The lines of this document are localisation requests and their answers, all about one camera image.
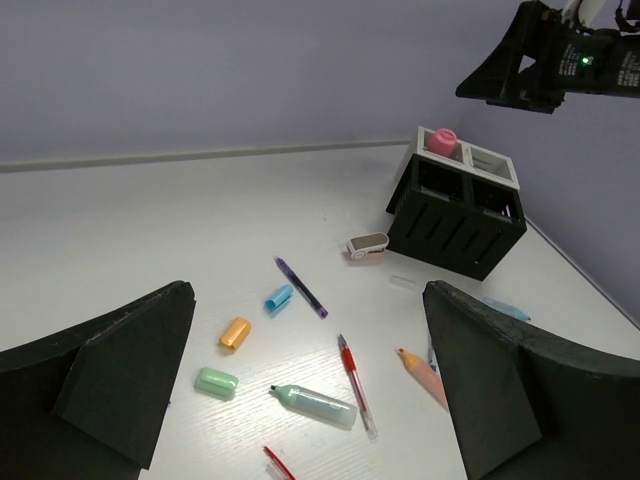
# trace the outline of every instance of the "purple marker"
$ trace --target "purple marker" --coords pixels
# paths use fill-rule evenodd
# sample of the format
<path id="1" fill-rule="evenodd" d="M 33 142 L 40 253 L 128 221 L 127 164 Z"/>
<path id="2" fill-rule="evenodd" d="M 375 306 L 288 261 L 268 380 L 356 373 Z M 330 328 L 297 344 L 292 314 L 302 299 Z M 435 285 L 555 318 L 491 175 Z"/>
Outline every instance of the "purple marker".
<path id="1" fill-rule="evenodd" d="M 284 260 L 282 260 L 280 257 L 275 257 L 275 260 L 276 260 L 276 265 L 280 270 L 282 270 L 282 273 L 284 273 L 284 276 L 287 277 L 289 281 L 293 283 L 293 286 L 296 287 L 298 291 L 307 299 L 307 301 L 311 304 L 311 306 L 316 311 L 316 313 L 320 315 L 320 318 L 327 318 L 327 315 L 329 315 L 329 312 L 327 312 L 327 310 L 322 306 L 322 304 L 318 301 L 318 299 L 313 296 L 313 293 L 309 291 L 306 285 L 302 283 L 302 280 L 300 280 L 298 276 L 295 273 L 293 273 L 293 270 L 291 270 L 289 265 L 287 265 L 287 263 Z"/>

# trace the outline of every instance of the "small white device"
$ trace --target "small white device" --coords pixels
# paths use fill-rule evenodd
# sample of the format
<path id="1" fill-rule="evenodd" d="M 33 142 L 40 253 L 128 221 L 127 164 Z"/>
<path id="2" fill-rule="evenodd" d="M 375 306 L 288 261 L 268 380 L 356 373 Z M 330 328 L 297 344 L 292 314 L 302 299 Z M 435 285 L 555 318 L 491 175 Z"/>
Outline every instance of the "small white device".
<path id="1" fill-rule="evenodd" d="M 372 233 L 349 240 L 347 250 L 352 260 L 360 260 L 367 255 L 384 253 L 387 245 L 389 245 L 389 237 L 386 233 Z"/>

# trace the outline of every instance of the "pink cup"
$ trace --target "pink cup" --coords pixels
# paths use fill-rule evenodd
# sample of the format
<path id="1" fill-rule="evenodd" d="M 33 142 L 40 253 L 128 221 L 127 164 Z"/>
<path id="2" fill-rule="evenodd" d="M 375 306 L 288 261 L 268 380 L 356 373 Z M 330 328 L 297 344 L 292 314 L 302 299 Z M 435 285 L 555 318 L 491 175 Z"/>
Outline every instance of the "pink cup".
<path id="1" fill-rule="evenodd" d="M 431 136 L 426 148 L 430 152 L 450 158 L 456 149 L 457 141 L 458 137 L 453 130 L 440 128 Z"/>

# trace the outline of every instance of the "purple wall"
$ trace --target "purple wall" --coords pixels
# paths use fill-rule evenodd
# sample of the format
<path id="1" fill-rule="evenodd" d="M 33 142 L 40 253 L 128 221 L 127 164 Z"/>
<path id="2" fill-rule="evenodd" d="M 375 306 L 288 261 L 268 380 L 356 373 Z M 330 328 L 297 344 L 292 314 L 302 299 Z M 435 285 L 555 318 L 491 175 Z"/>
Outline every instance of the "purple wall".
<path id="1" fill-rule="evenodd" d="M 526 214 L 637 323 L 638 106 L 576 94 L 553 115 L 478 105 L 460 127 L 465 139 L 513 158 Z"/>
<path id="2" fill-rule="evenodd" d="M 7 0 L 0 162 L 455 127 L 455 87 L 517 3 Z"/>

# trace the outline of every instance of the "robotic arm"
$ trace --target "robotic arm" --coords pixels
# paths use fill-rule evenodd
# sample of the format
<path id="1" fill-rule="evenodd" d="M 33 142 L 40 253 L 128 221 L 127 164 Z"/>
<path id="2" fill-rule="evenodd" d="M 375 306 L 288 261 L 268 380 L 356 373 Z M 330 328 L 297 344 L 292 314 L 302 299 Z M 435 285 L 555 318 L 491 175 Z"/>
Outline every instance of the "robotic arm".
<path id="1" fill-rule="evenodd" d="M 640 0 L 622 0 L 619 30 L 589 28 L 606 0 L 570 0 L 563 10 L 520 4 L 498 47 L 456 89 L 489 105 L 553 113 L 566 92 L 640 97 Z M 524 57 L 533 64 L 521 68 Z"/>

